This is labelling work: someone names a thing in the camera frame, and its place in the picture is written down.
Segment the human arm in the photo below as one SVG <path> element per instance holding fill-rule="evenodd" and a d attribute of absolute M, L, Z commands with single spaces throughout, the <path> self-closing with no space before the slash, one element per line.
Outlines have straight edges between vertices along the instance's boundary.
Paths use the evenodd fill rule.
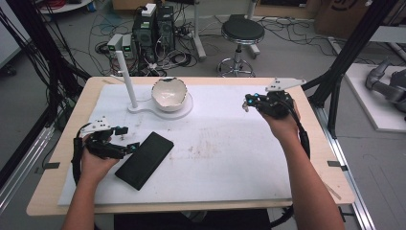
<path fill-rule="evenodd" d="M 62 229 L 94 229 L 94 199 L 96 189 L 118 159 L 101 159 L 83 150 L 81 176 Z"/>
<path fill-rule="evenodd" d="M 284 151 L 298 228 L 344 229 L 337 205 L 301 145 L 293 117 L 276 120 L 261 115 Z"/>

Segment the electronic equipment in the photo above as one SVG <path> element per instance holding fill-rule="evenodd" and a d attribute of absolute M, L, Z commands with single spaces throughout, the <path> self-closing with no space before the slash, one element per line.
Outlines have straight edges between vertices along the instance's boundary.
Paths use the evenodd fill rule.
<path fill-rule="evenodd" d="M 132 34 L 123 35 L 123 54 L 125 59 L 133 59 L 135 57 L 135 45 L 132 40 Z"/>
<path fill-rule="evenodd" d="M 154 63 L 157 61 L 156 42 L 157 42 L 157 24 L 155 13 L 152 16 L 141 16 L 138 14 L 132 27 L 139 60 L 141 63 Z"/>
<path fill-rule="evenodd" d="M 107 42 L 107 49 L 110 52 L 111 58 L 116 58 L 116 51 L 121 51 L 123 48 L 123 35 L 114 34 Z"/>
<path fill-rule="evenodd" d="M 139 191 L 172 148 L 172 141 L 152 132 L 115 174 Z"/>
<path fill-rule="evenodd" d="M 175 49 L 173 6 L 163 6 L 158 9 L 157 21 L 159 29 L 159 41 L 165 52 Z"/>
<path fill-rule="evenodd" d="M 146 10 L 141 11 L 142 16 L 153 16 L 156 10 L 156 4 L 147 3 Z"/>

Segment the human hand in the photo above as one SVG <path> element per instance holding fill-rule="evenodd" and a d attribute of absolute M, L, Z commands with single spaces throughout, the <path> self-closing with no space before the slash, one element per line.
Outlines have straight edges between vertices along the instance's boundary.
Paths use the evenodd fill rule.
<path fill-rule="evenodd" d="M 300 120 L 301 115 L 299 113 L 298 107 L 296 106 L 295 102 L 293 102 L 293 104 L 296 114 L 298 115 L 298 118 Z M 298 138 L 298 126 L 291 114 L 282 119 L 275 119 L 261 112 L 259 114 L 271 127 L 272 133 L 280 142 L 292 140 L 292 138 Z"/>
<path fill-rule="evenodd" d="M 119 162 L 119 159 L 106 158 L 101 159 L 89 152 L 87 148 L 83 150 L 81 157 L 81 176 L 80 180 L 85 180 L 89 183 L 99 184 L 100 181 L 107 175 L 108 171 Z"/>

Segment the forearm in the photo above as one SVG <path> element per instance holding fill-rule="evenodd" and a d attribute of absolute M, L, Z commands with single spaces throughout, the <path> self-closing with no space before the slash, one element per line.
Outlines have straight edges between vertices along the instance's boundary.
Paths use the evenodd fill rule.
<path fill-rule="evenodd" d="M 337 205 L 314 170 L 300 141 L 281 141 L 289 170 L 292 200 L 300 229 L 344 229 Z"/>
<path fill-rule="evenodd" d="M 77 186 L 72 198 L 68 214 L 63 223 L 63 230 L 94 229 L 94 199 L 97 184 L 86 183 L 85 180 Z"/>

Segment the computer tower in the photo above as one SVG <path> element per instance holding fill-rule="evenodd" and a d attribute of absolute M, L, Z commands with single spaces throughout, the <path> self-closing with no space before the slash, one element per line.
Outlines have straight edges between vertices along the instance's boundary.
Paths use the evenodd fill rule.
<path fill-rule="evenodd" d="M 133 59 L 136 54 L 132 34 L 123 35 L 123 54 L 125 59 Z"/>
<path fill-rule="evenodd" d="M 157 61 L 155 50 L 157 50 L 157 24 L 155 15 L 141 16 L 138 14 L 132 27 L 138 58 L 142 63 L 154 63 Z"/>
<path fill-rule="evenodd" d="M 173 6 L 162 6 L 157 13 L 160 45 L 168 53 L 175 49 Z"/>
<path fill-rule="evenodd" d="M 121 51 L 123 48 L 123 35 L 114 34 L 113 37 L 107 42 L 107 48 L 111 58 L 116 57 L 116 51 Z"/>

